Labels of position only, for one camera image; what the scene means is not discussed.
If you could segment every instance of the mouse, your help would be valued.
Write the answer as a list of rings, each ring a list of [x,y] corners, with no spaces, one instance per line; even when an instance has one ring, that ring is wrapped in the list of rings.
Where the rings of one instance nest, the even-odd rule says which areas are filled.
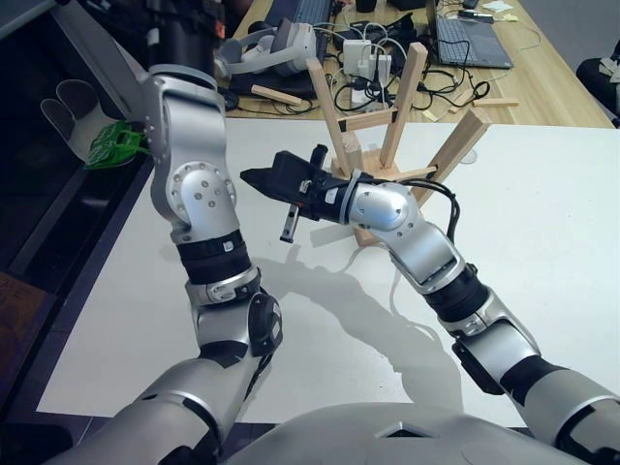
[[[248,27],[248,33],[253,34],[264,29],[273,29],[273,26],[271,24],[267,24],[264,21],[255,21],[250,24],[250,27]]]

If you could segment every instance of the laptop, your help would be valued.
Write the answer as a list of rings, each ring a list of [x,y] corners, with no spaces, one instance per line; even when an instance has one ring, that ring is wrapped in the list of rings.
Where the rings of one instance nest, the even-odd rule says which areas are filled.
[[[441,64],[503,69],[514,66],[491,24],[473,19],[445,19],[437,15],[435,0],[426,0],[426,15],[430,35],[437,43]],[[469,43],[469,50],[465,42],[446,44],[440,41],[465,41]]]

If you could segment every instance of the table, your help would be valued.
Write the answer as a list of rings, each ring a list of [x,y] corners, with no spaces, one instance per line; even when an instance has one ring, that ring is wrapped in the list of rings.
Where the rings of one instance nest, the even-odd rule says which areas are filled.
[[[243,21],[235,32],[235,37],[240,38],[247,34],[248,26],[254,21],[263,20],[269,11],[272,0],[255,0],[250,11],[243,18]],[[508,13],[519,17],[519,22],[497,21],[494,29],[499,36],[500,42],[514,59],[514,69],[505,77],[491,82],[490,98],[514,97],[519,100],[520,106],[514,108],[489,108],[488,112],[492,120],[503,124],[534,124],[549,126],[577,126],[577,127],[600,127],[611,128],[611,122],[601,110],[595,99],[588,93],[573,71],[565,63],[562,57],[555,50],[553,45],[544,36],[534,20],[530,18],[525,9],[517,0],[509,2],[514,6]],[[446,7],[445,12],[454,10],[454,7]],[[372,20],[382,24],[389,24],[408,12],[400,12],[396,8],[388,5],[386,0],[378,0],[377,9],[370,14],[360,14],[355,8],[345,10],[349,22],[355,20]],[[414,24],[420,30],[426,27],[425,9],[412,10]],[[343,14],[336,18],[336,23],[343,23]],[[536,48],[524,50],[538,42],[534,29],[541,35],[541,45]],[[456,73],[455,68],[437,67]],[[335,60],[325,61],[325,70],[335,72],[337,65]],[[476,81],[492,79],[504,75],[504,70],[488,70],[471,68]],[[426,81],[429,88],[441,88],[450,84],[448,77],[430,75]],[[452,94],[456,98],[466,87],[462,86]],[[450,106],[447,102],[436,99],[437,102],[430,109],[435,116],[442,116]],[[418,93],[414,104],[418,108],[427,105],[428,96]],[[255,98],[241,98],[241,105],[245,109],[273,111],[271,102]],[[442,121],[456,122],[465,113],[465,110],[457,114],[446,114]],[[259,117],[277,118],[282,116],[269,116],[251,111],[231,111],[228,113],[233,117]],[[299,119],[323,119],[319,109],[301,116],[284,116],[286,118]],[[412,110],[410,121],[428,122],[421,111]]]
[[[425,166],[451,124],[409,123],[397,163]],[[366,148],[378,127],[359,132]],[[228,163],[248,250],[283,309],[284,342],[239,416],[280,422],[327,405],[439,404],[518,426],[506,397],[484,395],[458,367],[451,339],[387,252],[356,253],[351,230],[300,220],[278,240],[288,208],[238,174],[277,150],[309,157],[329,144],[321,121],[229,119]],[[620,133],[492,126],[448,185],[462,215],[455,241],[480,279],[537,337],[549,361],[620,391]],[[39,411],[110,417],[198,348],[170,225],[146,185],[77,320]],[[449,203],[423,213],[445,228]]]

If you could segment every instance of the wooden block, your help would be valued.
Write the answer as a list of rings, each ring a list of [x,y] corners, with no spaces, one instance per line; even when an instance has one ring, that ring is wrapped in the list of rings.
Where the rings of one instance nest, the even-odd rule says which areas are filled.
[[[465,155],[476,145],[476,142],[484,135],[491,125],[491,119],[483,109],[472,108],[449,135],[437,155],[428,164],[429,167],[437,167],[432,177],[433,181],[442,182],[451,171],[458,165]],[[422,206],[433,193],[430,189],[415,187],[412,192]]]
[[[340,118],[338,125],[340,131],[357,131],[358,129],[373,128],[382,124],[389,124],[394,118],[396,108],[380,109],[369,113],[356,114],[355,116],[347,116]]]
[[[518,107],[519,101],[517,99],[480,99],[474,101],[474,107]]]
[[[329,87],[327,87],[326,74],[323,71],[323,67],[319,60],[316,58],[309,58],[306,60],[306,66],[308,67],[308,73],[312,79],[312,85],[317,94],[319,105],[323,110],[323,116],[327,129],[329,130],[329,136],[331,137],[331,143],[333,143],[338,163],[342,167],[344,172],[351,172],[349,161],[345,156],[345,147],[342,143],[342,137],[340,135],[340,127],[338,126],[338,118],[336,116],[336,108],[331,101],[331,93]]]
[[[374,245],[379,242],[377,237],[372,235],[372,233],[368,230],[354,228],[354,234],[356,235],[357,245],[359,247],[366,247],[368,245]]]
[[[381,148],[375,148],[373,150],[363,152],[361,155],[361,169],[368,174],[372,174],[378,179],[391,179],[400,173],[395,163],[392,163],[390,167],[384,167],[381,164],[380,156]]]
[[[347,158],[347,162],[351,168],[351,171],[349,172],[346,172],[345,170],[342,171],[347,177],[349,177],[355,168],[363,170],[361,145],[359,144],[359,140],[357,140],[356,133],[344,133],[342,135],[342,144],[345,148],[345,157]]]
[[[275,100],[276,102],[281,102],[283,104],[301,105],[302,102],[299,97],[294,95],[278,92],[277,90],[269,89],[268,87],[262,87],[261,85],[256,84],[252,86],[252,93],[267,99]]]
[[[431,172],[435,172],[437,167],[420,168],[419,170],[411,170],[405,172],[398,172],[392,177],[386,177],[390,181],[406,181],[407,179],[415,179],[417,177],[426,177]]]
[[[456,97],[456,100],[454,102],[457,105],[464,105],[465,102],[467,102],[469,99],[472,98],[472,95],[474,95],[474,89],[467,89],[461,95]],[[459,112],[462,108],[463,107],[452,106],[452,107],[448,108],[448,111],[450,113],[452,113],[452,114],[455,114],[455,113]]]
[[[400,86],[394,103],[398,109],[398,114],[396,120],[387,126],[386,138],[381,150],[381,164],[384,167],[389,168],[394,163],[396,149],[400,143],[400,137],[403,134],[427,56],[428,51],[421,43],[414,42],[409,45],[405,69],[400,79]]]

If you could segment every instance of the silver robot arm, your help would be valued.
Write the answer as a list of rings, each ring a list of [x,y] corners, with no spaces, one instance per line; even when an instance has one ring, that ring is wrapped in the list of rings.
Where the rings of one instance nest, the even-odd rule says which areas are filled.
[[[224,103],[210,75],[221,4],[146,4],[157,57],[143,83],[155,163],[151,197],[172,225],[189,276],[200,354],[166,371],[92,439],[49,462],[54,465],[215,463],[282,341],[278,304],[261,287],[234,211]]]
[[[506,394],[540,441],[590,463],[620,463],[620,397],[587,377],[541,357],[534,337],[483,285],[453,243],[419,213],[411,187],[355,172],[342,181],[289,152],[271,169],[241,177],[263,194],[289,202],[283,239],[297,216],[327,219],[371,231],[394,265],[454,337],[463,368],[490,394]]]

